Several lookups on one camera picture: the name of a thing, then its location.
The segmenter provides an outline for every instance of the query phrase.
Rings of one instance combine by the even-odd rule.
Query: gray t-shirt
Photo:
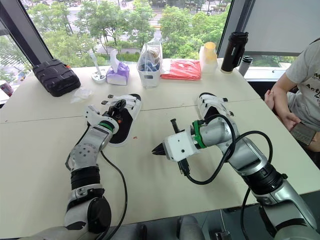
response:
[[[310,44],[285,73],[299,89],[287,94],[290,111],[320,132],[320,40]]]

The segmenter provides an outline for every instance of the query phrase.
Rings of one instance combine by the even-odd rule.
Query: robotic arm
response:
[[[93,240],[108,231],[111,208],[103,196],[97,157],[119,130],[119,113],[125,105],[125,100],[119,100],[103,115],[92,105],[87,107],[88,129],[65,163],[71,172],[71,193],[64,226],[48,228],[21,240]]]
[[[236,137],[239,136],[234,121],[228,118]],[[194,121],[190,128],[179,131],[175,119],[171,120],[176,134],[168,136],[153,154],[166,155],[168,160],[178,162],[180,170],[188,174],[187,157],[200,149],[218,146],[225,153],[232,144],[232,132],[222,117]],[[310,209],[287,181],[268,162],[268,159],[247,137],[235,145],[229,164],[243,178],[260,203],[260,214],[268,232],[275,239],[319,239],[315,231],[316,220]]]

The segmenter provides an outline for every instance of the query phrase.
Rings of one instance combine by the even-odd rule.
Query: phone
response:
[[[304,125],[299,122],[294,128],[290,131],[291,135],[301,144],[309,146],[312,139],[316,135],[316,131],[312,128]]]

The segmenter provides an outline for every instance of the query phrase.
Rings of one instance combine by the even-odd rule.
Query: purple tissue box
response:
[[[120,62],[118,72],[115,73],[112,66],[106,73],[106,82],[108,84],[127,85],[130,69],[127,64]]]

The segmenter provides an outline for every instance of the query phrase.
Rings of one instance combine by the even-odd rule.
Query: black cable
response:
[[[250,191],[251,190],[248,187],[248,189],[247,189],[247,191],[245,193],[245,196],[244,196],[244,199],[243,199],[243,202],[242,202],[242,206],[241,206],[241,211],[240,211],[240,225],[241,225],[241,230],[242,230],[242,233],[243,233],[243,236],[244,236],[245,240],[249,240],[247,231],[245,229],[244,214],[245,214],[245,207],[246,207],[246,203],[247,203],[247,199],[248,199]]]
[[[76,142],[75,146],[78,145],[78,144],[80,143],[80,141],[84,138],[84,136],[85,136],[86,133],[88,132],[90,126],[91,126],[90,123],[87,121],[87,122],[86,122],[86,130],[84,131],[84,133],[82,134],[82,136],[80,137],[80,139]],[[70,168],[69,165],[68,165],[69,158],[70,158],[70,153],[69,153],[68,157],[66,158],[66,161],[65,161],[65,164],[64,164],[64,165],[66,166],[66,168],[67,168],[69,171],[71,171],[71,168]]]
[[[191,182],[193,182],[194,184],[206,185],[206,184],[211,183],[211,182],[216,178],[216,176],[218,175],[218,173],[220,172],[220,170],[221,170],[221,168],[223,167],[224,163],[227,161],[227,157],[230,155],[230,154],[229,154],[230,151],[228,151],[228,149],[227,149],[227,151],[224,153],[221,161],[219,162],[218,167],[215,169],[215,171],[213,172],[212,176],[211,176],[209,179],[207,179],[207,180],[205,180],[205,181],[198,181],[198,180],[195,180],[194,178],[192,178],[192,177],[190,176],[190,174],[185,175],[185,176],[186,176]]]
[[[238,142],[240,139],[244,138],[245,136],[248,136],[248,135],[251,135],[251,134],[259,134],[259,135],[262,135],[266,139],[266,141],[268,142],[268,145],[269,145],[268,162],[271,163],[272,157],[273,157],[273,154],[274,154],[274,149],[273,149],[272,142],[271,142],[270,138],[264,132],[262,132],[262,131],[247,131],[247,132],[241,134],[239,137],[237,137],[236,142]],[[244,215],[245,215],[246,203],[247,203],[247,199],[248,199],[250,191],[251,190],[248,187],[248,189],[247,189],[247,191],[245,193],[245,196],[244,196],[244,199],[243,199],[243,202],[242,202],[242,206],[241,206],[241,211],[240,211],[240,226],[241,226],[241,230],[242,230],[242,233],[243,233],[243,236],[244,236],[245,240],[249,240],[247,231],[245,229]]]
[[[116,226],[116,228],[112,231],[112,233],[107,237],[106,240],[110,240],[114,235],[115,233],[118,231],[118,229],[120,228],[122,222],[124,221],[125,219],[125,216],[126,216],[126,212],[127,212],[127,206],[128,206],[128,191],[127,191],[127,184],[126,184],[126,180],[125,180],[125,176],[123,175],[123,173],[121,172],[121,170],[119,168],[117,168],[116,165],[114,165],[104,154],[103,151],[100,151],[102,157],[112,166],[115,168],[115,170],[117,170],[119,172],[119,174],[121,175],[121,178],[122,178],[122,181],[123,181],[123,186],[124,186],[124,199],[125,199],[125,203],[124,203],[124,210],[123,210],[123,214],[122,214],[122,217],[118,223],[118,225]],[[106,231],[104,231],[100,236],[99,238],[97,238],[97,240],[102,240],[106,234],[108,232],[108,229]]]
[[[198,181],[198,180],[195,180],[194,178],[192,178],[192,176],[190,176],[190,174],[185,174],[185,176],[191,181],[193,182],[194,184],[198,184],[198,185],[206,185],[206,184],[209,184],[211,183],[215,178],[216,176],[218,175],[218,173],[220,172],[221,168],[223,167],[224,163],[228,161],[228,159],[232,156],[232,154],[234,154],[234,151],[236,149],[236,133],[235,133],[235,130],[231,124],[231,122],[229,121],[229,119],[224,116],[224,115],[221,115],[221,114],[215,114],[215,115],[211,115],[209,116],[208,118],[206,118],[204,121],[208,124],[210,121],[212,121],[213,119],[216,119],[216,118],[222,118],[225,120],[226,124],[229,126],[230,128],[230,131],[231,131],[231,138],[232,138],[232,142],[231,144],[229,145],[229,147],[227,148],[227,150],[225,151],[225,153],[223,154],[222,156],[222,159],[221,161],[219,162],[219,165],[218,167],[215,169],[215,171],[213,172],[212,176],[205,180],[205,181]]]

